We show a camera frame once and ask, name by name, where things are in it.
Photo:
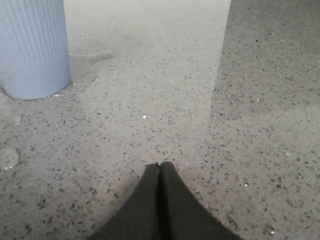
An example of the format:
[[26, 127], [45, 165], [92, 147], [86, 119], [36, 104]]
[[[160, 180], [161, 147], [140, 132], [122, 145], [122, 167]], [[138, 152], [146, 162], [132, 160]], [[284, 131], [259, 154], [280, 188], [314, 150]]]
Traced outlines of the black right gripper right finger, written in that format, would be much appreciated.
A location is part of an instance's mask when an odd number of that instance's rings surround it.
[[162, 240], [239, 240], [196, 200], [174, 165], [163, 162], [159, 172], [159, 223]]

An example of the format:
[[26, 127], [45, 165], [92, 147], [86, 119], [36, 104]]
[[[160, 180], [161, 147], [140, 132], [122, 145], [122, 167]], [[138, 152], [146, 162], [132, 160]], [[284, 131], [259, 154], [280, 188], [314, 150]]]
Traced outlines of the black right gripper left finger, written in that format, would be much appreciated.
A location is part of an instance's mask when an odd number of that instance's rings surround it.
[[148, 164], [128, 200], [90, 240], [159, 240], [157, 190], [160, 167]]

